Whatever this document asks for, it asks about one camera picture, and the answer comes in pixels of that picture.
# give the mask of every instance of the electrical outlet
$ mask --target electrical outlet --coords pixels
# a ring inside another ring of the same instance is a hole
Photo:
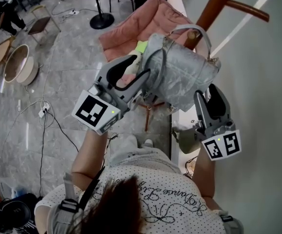
[[[44,111],[45,109],[47,109],[47,111],[49,111],[49,109],[50,109],[50,104],[47,103],[47,102],[43,105],[42,110],[39,111],[39,117],[40,117],[40,118],[43,118],[43,116],[44,116],[44,112],[43,112],[43,111]]]

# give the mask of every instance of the gray tile floor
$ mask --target gray tile floor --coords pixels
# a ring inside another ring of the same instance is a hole
[[[59,0],[44,0],[42,4],[51,11],[58,2]],[[38,118],[40,103],[29,107],[23,114],[19,115],[19,112],[31,102],[40,99],[43,90],[44,99],[50,101],[64,132],[78,148],[81,146],[87,128],[71,117],[70,113],[80,92],[90,87],[98,70],[106,62],[97,38],[114,28],[132,12],[129,0],[121,0],[120,3],[113,0],[112,4],[115,23],[107,29],[92,29],[89,21],[96,12],[83,10],[79,15],[71,18],[64,18],[66,13],[54,16],[61,32],[58,33],[54,25],[50,24],[47,27],[49,32],[47,35],[37,36],[43,43],[42,46],[37,45],[25,32],[18,34],[14,45],[27,44],[31,55],[43,66],[27,91],[15,82],[4,84],[3,67],[0,67],[0,177],[12,177],[29,191],[39,194],[43,132]],[[95,0],[65,0],[57,4],[54,14],[73,7],[96,9],[94,5],[96,5]],[[105,12],[108,11],[108,0],[101,0],[101,7]],[[20,15],[26,23],[33,19],[28,13]],[[7,35],[0,31],[0,42],[6,38]],[[127,113],[110,129],[109,136],[117,133],[119,138],[111,142],[108,157],[120,148],[120,142],[128,134],[136,135],[140,143],[151,138],[156,147],[168,153],[167,114],[166,107],[157,109],[151,115],[149,130],[145,133],[146,110],[138,107],[135,111]],[[45,131],[43,153],[42,194],[44,195],[62,183],[64,172],[70,170],[77,152],[58,125],[53,123]]]

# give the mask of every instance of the pink cushion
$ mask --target pink cushion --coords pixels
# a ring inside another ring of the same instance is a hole
[[[137,42],[146,41],[153,33],[167,35],[179,24],[192,23],[165,0],[147,0],[125,21],[102,34],[99,40],[108,61],[127,55]],[[188,30],[173,33],[170,38],[184,44]]]

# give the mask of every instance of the person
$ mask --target person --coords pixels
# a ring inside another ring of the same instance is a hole
[[[107,133],[86,133],[72,166],[79,199],[102,167],[107,139]],[[215,162],[202,148],[191,180],[154,148],[151,140],[138,148],[136,137],[128,136],[100,175],[85,216],[71,233],[227,233],[223,222],[226,212],[213,199],[214,169]],[[35,221],[40,234],[47,232],[51,207],[63,199],[65,189],[60,185],[36,205]],[[238,232],[233,233],[243,233],[241,223],[234,220]]]
[[[14,23],[18,28],[23,29],[24,31],[28,30],[24,20],[19,18],[12,6],[6,1],[0,1],[0,29],[2,28],[15,36],[17,30],[12,27],[11,23]]]

